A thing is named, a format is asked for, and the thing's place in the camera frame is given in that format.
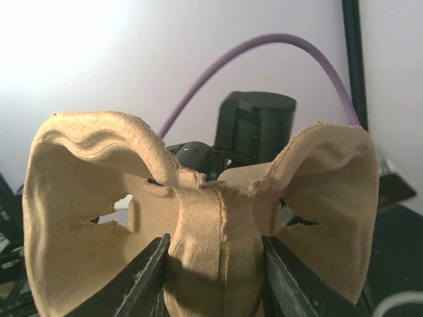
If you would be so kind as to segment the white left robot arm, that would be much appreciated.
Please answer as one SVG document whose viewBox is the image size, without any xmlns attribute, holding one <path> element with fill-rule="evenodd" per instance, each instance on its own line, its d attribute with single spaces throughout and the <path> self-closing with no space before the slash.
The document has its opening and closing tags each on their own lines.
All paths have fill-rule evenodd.
<svg viewBox="0 0 423 317">
<path fill-rule="evenodd" d="M 191 141 L 167 150 L 208 181 L 228 168 L 270 162 L 290 139 L 296 106 L 282 94 L 232 92 L 220 106 L 214 145 Z"/>
</svg>

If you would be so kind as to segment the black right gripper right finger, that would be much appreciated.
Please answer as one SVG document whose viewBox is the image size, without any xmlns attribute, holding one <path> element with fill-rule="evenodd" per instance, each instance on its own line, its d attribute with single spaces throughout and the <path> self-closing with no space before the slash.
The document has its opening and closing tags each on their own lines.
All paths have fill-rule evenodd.
<svg viewBox="0 0 423 317">
<path fill-rule="evenodd" d="M 265 316 L 365 316 L 338 294 L 275 236 L 263 236 L 266 282 L 262 298 Z"/>
</svg>

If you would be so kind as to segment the brown paper takeout bag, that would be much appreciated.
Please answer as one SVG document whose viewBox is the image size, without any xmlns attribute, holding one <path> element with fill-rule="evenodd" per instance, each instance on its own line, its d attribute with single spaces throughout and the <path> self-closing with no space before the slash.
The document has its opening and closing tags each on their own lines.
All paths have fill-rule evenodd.
<svg viewBox="0 0 423 317">
<path fill-rule="evenodd" d="M 403 291 L 383 299 L 373 311 L 372 317 L 382 317 L 390 309 L 406 304 L 422 304 L 422 291 Z"/>
</svg>

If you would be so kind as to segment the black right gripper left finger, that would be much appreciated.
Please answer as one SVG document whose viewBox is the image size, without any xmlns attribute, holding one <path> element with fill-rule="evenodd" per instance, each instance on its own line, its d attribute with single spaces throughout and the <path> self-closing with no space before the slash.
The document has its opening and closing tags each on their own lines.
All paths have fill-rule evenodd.
<svg viewBox="0 0 423 317">
<path fill-rule="evenodd" d="M 163 285 L 170 234 L 153 239 L 101 290 L 67 317 L 165 316 Z"/>
</svg>

